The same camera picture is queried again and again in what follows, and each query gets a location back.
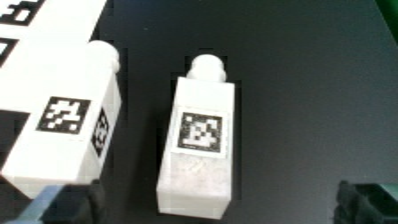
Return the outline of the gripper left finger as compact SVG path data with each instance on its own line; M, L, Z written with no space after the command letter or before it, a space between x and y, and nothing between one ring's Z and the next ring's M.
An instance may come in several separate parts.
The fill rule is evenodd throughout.
M107 224L107 198L100 180L51 185L11 224Z

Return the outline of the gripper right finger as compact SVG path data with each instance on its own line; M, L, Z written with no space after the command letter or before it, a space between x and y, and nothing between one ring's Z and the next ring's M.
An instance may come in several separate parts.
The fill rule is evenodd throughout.
M398 183L340 183L335 224L398 224Z

